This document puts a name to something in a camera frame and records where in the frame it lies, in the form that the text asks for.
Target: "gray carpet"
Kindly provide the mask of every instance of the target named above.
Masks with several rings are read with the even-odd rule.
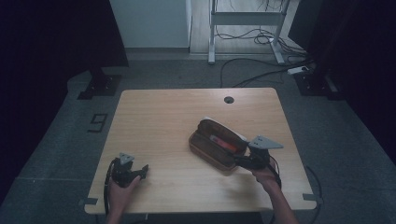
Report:
[[[116,95],[92,100],[77,100],[90,81],[88,73],[70,79],[62,108],[0,208],[0,223],[105,223],[104,216],[86,214],[82,204],[121,92],[218,88],[224,62],[130,61],[130,68],[105,69],[109,75],[122,75]],[[224,69],[223,87],[276,69],[250,61],[232,62]],[[277,90],[303,164],[316,173],[322,186],[323,204],[315,223],[396,223],[396,168],[346,102],[303,97],[286,73],[261,78],[247,87]],[[91,124],[94,114],[108,114],[101,133],[87,132],[98,128]],[[311,173],[307,175],[318,195],[317,181]],[[315,213],[296,212],[301,223],[309,223]],[[271,213],[262,217],[265,223]],[[123,223],[142,218],[128,215]]]

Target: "white wall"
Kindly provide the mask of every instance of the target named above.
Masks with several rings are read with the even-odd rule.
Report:
[[[188,48],[191,0],[110,0],[125,48]]]

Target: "black cable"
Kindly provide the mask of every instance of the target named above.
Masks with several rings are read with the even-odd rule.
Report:
[[[270,0],[267,1],[267,5],[265,6],[265,11],[268,10],[268,6],[270,5]]]
[[[274,169],[274,167],[272,167],[272,165],[267,166],[267,168],[274,174],[276,183],[282,189],[282,180],[280,179],[279,173],[276,172],[276,170]]]
[[[281,0],[279,6],[277,6],[277,7],[275,7],[275,2],[276,2],[276,0],[274,1],[274,6],[273,7],[270,7],[269,3],[267,3],[267,7],[266,7],[265,11],[267,10],[268,7],[270,7],[272,10],[276,10],[276,9],[279,8],[279,11],[282,11],[284,0]]]
[[[315,180],[317,181],[317,183],[318,183],[318,189],[319,189],[319,198],[323,201],[323,198],[322,198],[322,196],[323,196],[323,192],[322,192],[322,187],[321,187],[321,185],[320,185],[320,181],[319,181],[319,179],[318,179],[318,176],[315,174],[315,172],[309,167],[309,166],[305,166],[305,168],[309,171],[309,172],[311,172],[311,174],[312,174],[312,176],[315,178]],[[318,218],[318,216],[319,216],[319,213],[320,213],[320,210],[321,210],[321,203],[318,203],[317,202],[317,212],[315,213],[315,215],[314,215],[314,217],[312,218],[312,220],[311,220],[311,222],[310,223],[315,223],[315,221],[317,220],[317,218]]]
[[[259,11],[259,8],[260,8],[262,5],[264,5],[264,0],[262,0],[262,3],[257,7],[256,11]]]
[[[224,40],[230,40],[230,39],[253,39],[255,44],[260,44],[260,45],[271,44],[269,38],[272,38],[274,36],[273,33],[269,32],[269,31],[266,31],[266,30],[263,30],[261,26],[260,26],[259,29],[250,30],[247,33],[242,34],[242,35],[220,34],[219,30],[218,30],[218,26],[215,26],[215,29],[216,29],[216,33],[217,33],[216,36],[218,36],[221,39],[224,39]],[[254,32],[254,31],[259,31],[260,33],[255,35],[255,36],[246,36],[246,35]],[[261,42],[260,41],[261,38],[266,38],[266,41],[265,42]],[[299,52],[299,51],[304,51],[304,49],[299,49],[299,48],[295,48],[295,47],[289,46],[286,43],[286,41],[283,38],[281,38],[281,37],[278,38],[278,43],[279,43],[279,46],[287,53],[297,54],[297,55],[300,55],[300,56],[307,56],[307,53]]]
[[[281,179],[280,179],[280,170],[279,170],[279,165],[278,165],[278,163],[277,163],[277,160],[274,158],[274,157],[272,157],[271,155],[270,155],[270,158],[272,158],[273,160],[274,160],[274,162],[275,162],[275,164],[276,164],[276,168],[277,168],[277,172],[275,171],[275,173],[274,173],[274,168],[270,165],[270,166],[268,166],[268,168],[270,168],[270,170],[274,173],[274,175],[276,176],[276,178],[278,178],[278,180],[276,180],[276,182],[277,181],[279,181],[279,182],[277,182],[277,184],[279,185],[279,187],[282,189],[282,181],[281,181]],[[276,220],[276,218],[275,218],[275,213],[273,213],[273,215],[272,215],[272,217],[271,217],[271,220],[268,222],[269,224],[273,224],[274,222],[275,222],[275,220]]]
[[[235,8],[233,7],[233,2],[231,2],[231,0],[230,0],[230,6],[233,9],[233,11],[236,11]]]
[[[106,180],[105,180],[105,188],[104,188],[104,191],[103,191],[103,199],[104,199],[104,201],[105,201],[105,212],[106,212],[106,216],[108,215],[108,182],[110,181],[111,170],[112,170],[112,167],[113,167],[113,165],[114,165],[114,161],[115,161],[115,160],[113,160],[113,161],[110,163],[110,165],[108,166],[107,174],[106,174]]]
[[[258,76],[255,76],[255,77],[252,77],[252,78],[243,80],[243,81],[239,82],[238,84],[233,85],[233,88],[238,87],[238,86],[240,86],[240,85],[241,85],[241,87],[245,87],[245,86],[246,86],[247,84],[249,84],[250,82],[252,82],[252,81],[257,81],[258,78],[266,77],[266,76],[268,76],[268,75],[272,75],[272,74],[275,74],[275,73],[285,72],[285,71],[288,71],[289,69],[291,69],[291,68],[293,68],[293,67],[298,67],[298,66],[306,65],[306,64],[308,64],[308,63],[312,63],[312,60],[310,60],[310,59],[307,59],[307,60],[304,60],[304,61],[301,61],[301,62],[298,62],[298,63],[294,63],[294,64],[285,64],[285,65],[282,65],[282,64],[274,64],[274,63],[268,63],[268,62],[266,62],[266,61],[260,61],[260,60],[248,59],[248,58],[231,59],[230,61],[227,61],[226,63],[224,63],[224,64],[222,65],[221,69],[220,69],[220,87],[221,87],[221,88],[222,88],[222,86],[223,86],[223,70],[224,70],[225,65],[227,65],[228,63],[234,62],[234,61],[241,61],[241,60],[248,60],[248,61],[253,61],[253,62],[258,62],[258,63],[265,63],[265,64],[272,65],[272,66],[286,67],[286,68],[281,69],[281,70],[276,70],[276,71],[268,72],[268,73],[264,73],[264,74],[261,74],[261,75],[258,75]],[[277,82],[277,83],[284,83],[284,82],[283,82],[282,76],[281,76],[280,78],[281,78],[281,81],[280,81],[280,82]]]

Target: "black tripod base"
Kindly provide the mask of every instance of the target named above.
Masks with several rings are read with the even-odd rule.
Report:
[[[328,76],[319,78],[315,74],[296,74],[294,79],[303,96],[326,96],[329,100],[344,100]]]
[[[79,100],[91,100],[93,96],[114,96],[121,81],[121,75],[106,76],[106,83],[97,84],[91,80],[85,91],[82,91]]]

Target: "human hand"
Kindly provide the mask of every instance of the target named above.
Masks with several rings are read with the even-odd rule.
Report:
[[[137,176],[128,187],[122,188],[110,177],[108,183],[108,201],[110,203],[110,215],[122,215],[125,208],[130,202],[130,196],[132,194],[132,191],[139,184],[139,182],[140,175]]]
[[[271,158],[270,166],[275,168],[275,161]],[[276,183],[275,175],[266,167],[260,170],[249,170],[257,179],[259,183],[262,184],[264,190],[268,193],[273,192],[275,189],[280,189],[280,186]]]

